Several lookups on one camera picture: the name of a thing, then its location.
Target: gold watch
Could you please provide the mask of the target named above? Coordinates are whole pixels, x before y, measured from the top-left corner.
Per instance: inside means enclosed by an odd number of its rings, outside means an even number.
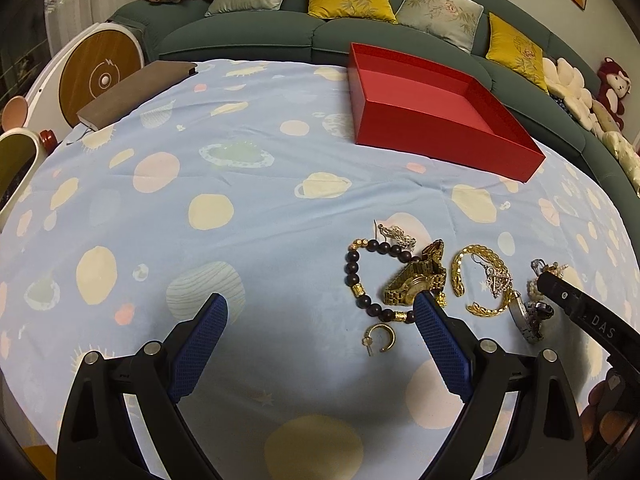
[[[384,288],[383,301],[388,305],[403,304],[412,306],[415,297],[424,290],[436,291],[436,300],[445,306],[446,300],[442,289],[447,279],[447,271],[440,261],[444,243],[436,240],[422,251],[422,260],[410,262]]]

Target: wall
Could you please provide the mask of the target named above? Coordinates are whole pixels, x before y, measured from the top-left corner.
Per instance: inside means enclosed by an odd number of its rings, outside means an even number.
[[[586,9],[581,10],[571,0],[509,1],[564,40],[594,71],[605,57],[612,57],[628,72],[636,86],[624,101],[623,133],[640,144],[640,43],[615,4],[587,0]]]

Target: blue gripper pad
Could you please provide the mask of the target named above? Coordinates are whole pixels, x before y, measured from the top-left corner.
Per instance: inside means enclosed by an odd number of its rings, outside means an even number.
[[[467,403],[474,392],[471,362],[465,356],[444,321],[436,312],[440,308],[427,294],[414,301],[415,324],[431,353],[447,390]]]
[[[167,394],[174,404],[189,395],[198,384],[213,349],[226,326],[226,300],[222,296],[207,307],[172,363]]]

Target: green sofa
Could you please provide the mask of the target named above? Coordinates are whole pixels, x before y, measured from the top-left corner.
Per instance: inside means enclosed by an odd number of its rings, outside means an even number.
[[[138,0],[110,18],[136,34],[146,58],[167,60],[288,60],[346,66],[352,42],[369,43],[420,56],[472,75],[520,121],[532,137],[589,175],[611,198],[640,260],[640,198],[616,160],[591,133],[576,124],[550,97],[515,72],[484,58],[488,13],[511,23],[553,59],[576,66],[585,86],[597,94],[600,80],[558,36],[507,0],[473,0],[484,6],[471,55],[439,38],[391,23],[309,16],[308,0],[283,0],[280,10],[249,10],[205,18],[211,0],[151,4]],[[403,0],[389,0],[397,11]]]

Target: gold bracelet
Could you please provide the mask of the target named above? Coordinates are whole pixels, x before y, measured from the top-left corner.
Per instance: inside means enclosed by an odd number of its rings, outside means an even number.
[[[465,286],[462,283],[462,274],[460,271],[462,258],[465,256],[465,254],[476,254],[477,256],[484,258],[486,261],[491,263],[491,265],[497,272],[501,273],[502,275],[508,276],[509,279],[511,278],[509,269],[507,269],[507,266],[500,259],[500,256],[498,256],[491,249],[485,246],[469,245],[462,249],[458,254],[456,254],[456,256],[453,258],[453,262],[451,263],[451,285],[453,287],[453,292],[457,297],[460,297],[465,293]],[[511,286],[506,286],[502,290],[502,300],[500,301],[500,307],[492,310],[489,308],[485,308],[484,306],[480,306],[474,301],[471,305],[467,305],[466,309],[474,316],[493,317],[507,310],[512,299],[513,288]]]

